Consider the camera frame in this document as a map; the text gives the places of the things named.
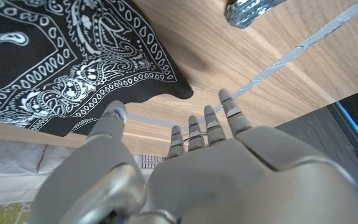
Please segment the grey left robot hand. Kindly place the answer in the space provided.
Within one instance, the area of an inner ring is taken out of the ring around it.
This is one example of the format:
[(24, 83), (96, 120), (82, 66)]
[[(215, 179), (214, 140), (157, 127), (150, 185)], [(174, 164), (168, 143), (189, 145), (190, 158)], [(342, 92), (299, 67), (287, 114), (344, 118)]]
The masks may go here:
[(358, 185), (338, 163), (275, 128), (253, 127), (225, 89), (227, 139), (211, 106), (189, 142), (172, 128), (148, 179), (122, 142), (127, 111), (111, 102), (86, 142), (45, 180), (30, 223), (358, 223)]

